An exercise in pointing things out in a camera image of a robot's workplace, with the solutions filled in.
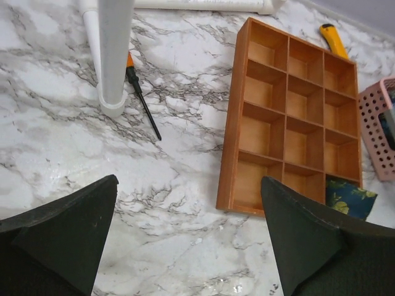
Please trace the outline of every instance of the white pvc pipe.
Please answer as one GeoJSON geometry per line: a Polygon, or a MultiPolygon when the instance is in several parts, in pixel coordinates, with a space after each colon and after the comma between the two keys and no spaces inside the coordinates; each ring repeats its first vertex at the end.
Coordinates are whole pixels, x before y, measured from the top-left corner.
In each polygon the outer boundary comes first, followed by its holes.
{"type": "Polygon", "coordinates": [[[89,10],[83,13],[86,34],[88,35],[89,47],[93,58],[94,70],[98,82],[101,82],[101,61],[100,61],[100,35],[99,35],[99,15],[96,10],[89,10]]]}
{"type": "Polygon", "coordinates": [[[257,12],[274,14],[286,0],[136,0],[135,8],[257,12]]]}
{"type": "Polygon", "coordinates": [[[98,0],[101,84],[99,101],[104,114],[117,117],[125,108],[123,91],[134,0],[98,0]]]}
{"type": "Polygon", "coordinates": [[[93,58],[94,70],[101,82],[101,61],[100,61],[100,36],[99,36],[99,15],[97,0],[80,0],[78,2],[81,16],[84,20],[86,35],[88,36],[89,48],[93,58]]]}

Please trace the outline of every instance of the pink plastic basket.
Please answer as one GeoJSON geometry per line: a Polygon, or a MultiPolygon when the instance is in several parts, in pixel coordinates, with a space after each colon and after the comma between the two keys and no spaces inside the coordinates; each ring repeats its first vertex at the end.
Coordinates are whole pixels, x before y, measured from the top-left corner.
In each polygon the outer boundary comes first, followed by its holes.
{"type": "Polygon", "coordinates": [[[379,114],[392,109],[388,92],[395,90],[395,76],[386,77],[359,94],[361,132],[381,181],[395,180],[395,151],[387,142],[379,121],[379,114]]]}

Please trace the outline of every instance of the wooden divider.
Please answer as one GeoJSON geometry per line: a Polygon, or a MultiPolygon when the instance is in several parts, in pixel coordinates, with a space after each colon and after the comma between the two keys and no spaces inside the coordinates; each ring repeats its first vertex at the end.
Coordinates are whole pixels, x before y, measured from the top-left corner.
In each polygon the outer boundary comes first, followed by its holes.
{"type": "Polygon", "coordinates": [[[238,33],[217,208],[264,216],[271,176],[325,203],[328,177],[361,184],[356,65],[249,18],[238,33]]]}

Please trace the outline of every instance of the blue floral cloth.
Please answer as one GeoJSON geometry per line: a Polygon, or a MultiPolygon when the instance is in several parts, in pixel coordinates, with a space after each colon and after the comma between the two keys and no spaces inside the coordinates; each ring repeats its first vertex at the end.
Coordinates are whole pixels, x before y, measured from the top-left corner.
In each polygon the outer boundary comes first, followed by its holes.
{"type": "MultiPolygon", "coordinates": [[[[391,102],[393,103],[393,106],[395,107],[395,90],[388,91],[388,95],[391,98],[391,102]]],[[[380,113],[378,115],[378,120],[380,121],[381,127],[383,128],[383,132],[384,132],[385,138],[387,139],[388,146],[390,146],[390,148],[392,150],[395,150],[395,139],[393,137],[391,130],[389,129],[389,125],[388,125],[387,119],[385,119],[384,113],[380,113]]]]}
{"type": "Polygon", "coordinates": [[[326,181],[326,205],[349,216],[366,220],[377,194],[341,179],[326,181]]]}

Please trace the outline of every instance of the marble surface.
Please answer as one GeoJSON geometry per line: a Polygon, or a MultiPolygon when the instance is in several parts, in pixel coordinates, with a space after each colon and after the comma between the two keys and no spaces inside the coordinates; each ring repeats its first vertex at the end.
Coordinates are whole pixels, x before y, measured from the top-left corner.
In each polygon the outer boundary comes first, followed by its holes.
{"type": "MultiPolygon", "coordinates": [[[[359,89],[395,72],[394,44],[289,0],[276,16],[136,11],[130,49],[163,136],[132,89],[100,113],[75,1],[0,2],[0,218],[109,174],[118,201],[93,295],[282,295],[264,219],[215,209],[236,33],[249,16],[325,47],[334,23],[359,89]]],[[[369,221],[395,227],[395,184],[363,151],[369,221]]]]}

